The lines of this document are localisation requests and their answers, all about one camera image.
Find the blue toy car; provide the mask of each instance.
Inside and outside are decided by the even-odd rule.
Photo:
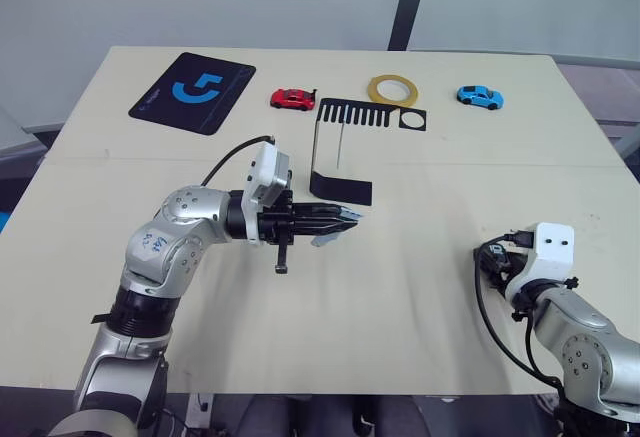
[[[497,90],[489,90],[483,85],[467,85],[458,89],[458,101],[463,104],[479,105],[489,110],[502,107],[504,99]]]

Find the tape roll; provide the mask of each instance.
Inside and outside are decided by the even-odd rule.
[[[380,92],[378,92],[378,84],[380,82],[384,82],[385,80],[393,80],[406,85],[407,89],[409,89],[409,97],[404,100],[385,99],[382,95],[380,95]],[[418,100],[418,89],[413,84],[413,82],[399,75],[392,74],[380,75],[371,79],[371,82],[369,82],[369,86],[367,87],[367,94],[369,94],[369,98],[373,102],[377,102],[379,104],[398,105],[400,107],[411,107],[416,103],[416,100]]]

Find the toy car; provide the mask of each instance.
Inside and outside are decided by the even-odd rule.
[[[497,90],[489,90],[483,85],[467,85],[458,89],[458,101],[495,110],[502,107],[504,99]]]
[[[279,109],[311,110],[316,104],[316,89],[305,92],[300,89],[278,89],[271,96],[271,107]]]

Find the blue logo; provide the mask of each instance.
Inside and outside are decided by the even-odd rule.
[[[209,83],[219,84],[220,82],[222,82],[222,77],[219,75],[207,74],[205,72],[200,76],[194,87],[204,89],[204,87]],[[208,90],[204,94],[200,95],[188,94],[185,92],[184,84],[182,82],[175,82],[171,91],[176,99],[180,102],[184,102],[185,104],[202,104],[204,102],[209,102],[220,93],[217,90]]]

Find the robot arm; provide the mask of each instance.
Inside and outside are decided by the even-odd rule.
[[[632,435],[616,432],[640,423],[640,344],[571,290],[573,229],[540,223],[501,240],[525,253],[493,243],[479,248],[476,259],[516,310],[514,318],[532,318],[536,337],[562,365],[561,411],[579,421],[583,431],[576,435]]]
[[[100,327],[74,394],[75,413],[49,435],[137,435],[157,420],[171,323],[211,245],[231,239],[279,245],[276,271],[284,273],[294,235],[333,234],[357,224],[357,214],[335,204],[293,203],[290,178],[289,158],[265,143],[244,192],[192,185],[166,198],[129,241],[115,303],[93,320]]]

